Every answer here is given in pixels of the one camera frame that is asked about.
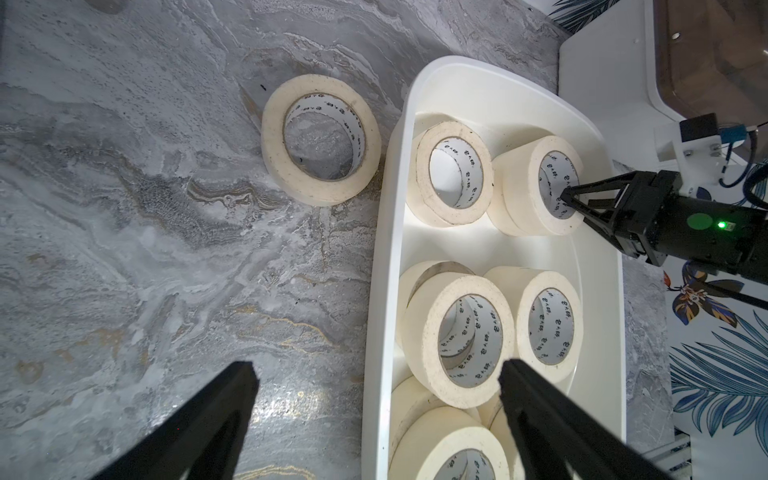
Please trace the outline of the white plastic storage tray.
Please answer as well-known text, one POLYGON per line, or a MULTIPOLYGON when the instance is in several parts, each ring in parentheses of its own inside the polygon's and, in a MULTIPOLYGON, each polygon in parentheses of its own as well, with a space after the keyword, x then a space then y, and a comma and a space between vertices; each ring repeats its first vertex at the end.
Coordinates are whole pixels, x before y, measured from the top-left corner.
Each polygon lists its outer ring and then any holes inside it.
POLYGON ((399 279, 425 260, 452 260, 478 274, 498 265, 554 270, 576 288, 585 338, 569 397, 616 437, 626 435, 625 327, 619 252, 586 226, 568 236, 512 238, 488 219, 456 228, 432 228, 406 206, 413 138, 455 119, 498 155, 545 135, 569 142, 588 181, 612 175, 605 140, 569 103, 539 85, 462 56, 430 62, 412 82, 390 136, 379 203, 368 309, 361 475, 384 479, 389 465, 393 385, 408 367, 395 343, 399 279))

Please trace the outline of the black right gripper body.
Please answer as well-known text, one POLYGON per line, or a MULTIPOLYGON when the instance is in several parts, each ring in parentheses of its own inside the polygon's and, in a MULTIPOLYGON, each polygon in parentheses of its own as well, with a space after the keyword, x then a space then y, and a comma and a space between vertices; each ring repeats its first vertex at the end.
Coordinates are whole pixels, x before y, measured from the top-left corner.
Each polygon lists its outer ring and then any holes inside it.
POLYGON ((623 251, 656 266, 668 257, 708 273, 767 280, 767 212, 678 193, 672 171, 633 172, 623 191, 623 251))

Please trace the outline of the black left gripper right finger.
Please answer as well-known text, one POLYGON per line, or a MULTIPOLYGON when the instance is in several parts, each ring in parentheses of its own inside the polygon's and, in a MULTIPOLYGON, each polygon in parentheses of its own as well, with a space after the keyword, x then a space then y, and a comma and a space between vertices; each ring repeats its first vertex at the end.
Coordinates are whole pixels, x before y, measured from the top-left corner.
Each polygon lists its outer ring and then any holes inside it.
POLYGON ((507 423, 528 479, 667 479, 519 359, 499 377, 507 423))

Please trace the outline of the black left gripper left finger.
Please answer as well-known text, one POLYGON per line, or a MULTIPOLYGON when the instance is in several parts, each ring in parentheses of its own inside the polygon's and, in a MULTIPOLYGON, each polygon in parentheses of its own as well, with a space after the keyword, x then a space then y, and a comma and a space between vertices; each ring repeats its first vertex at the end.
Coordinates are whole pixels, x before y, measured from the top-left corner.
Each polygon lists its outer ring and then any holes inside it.
POLYGON ((97 479, 231 479, 259 389, 253 364, 237 361, 97 479))

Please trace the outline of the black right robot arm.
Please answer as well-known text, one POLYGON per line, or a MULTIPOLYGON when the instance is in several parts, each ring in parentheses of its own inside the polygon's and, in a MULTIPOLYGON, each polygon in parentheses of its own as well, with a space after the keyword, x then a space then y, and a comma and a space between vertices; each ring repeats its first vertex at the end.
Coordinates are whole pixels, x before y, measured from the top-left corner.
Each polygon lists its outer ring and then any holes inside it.
POLYGON ((705 280, 728 273, 767 283, 767 212, 679 193, 674 171, 633 171, 567 187, 560 199, 624 255, 662 266, 669 257, 688 262, 685 283, 765 309, 763 299, 734 283, 705 280))

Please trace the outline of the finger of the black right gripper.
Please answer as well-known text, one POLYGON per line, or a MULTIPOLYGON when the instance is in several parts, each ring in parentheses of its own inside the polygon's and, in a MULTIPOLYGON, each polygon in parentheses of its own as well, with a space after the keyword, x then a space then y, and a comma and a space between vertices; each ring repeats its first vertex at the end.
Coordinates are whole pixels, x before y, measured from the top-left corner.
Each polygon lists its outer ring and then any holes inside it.
POLYGON ((566 187, 560 199, 569 207, 615 207, 635 176, 636 172, 629 172, 588 184, 566 187))
POLYGON ((592 230, 597 232, 622 254, 626 252, 615 234, 615 227, 613 225, 614 211, 612 209, 599 211, 590 207, 584 207, 580 210, 580 213, 584 217, 584 223, 592 230))

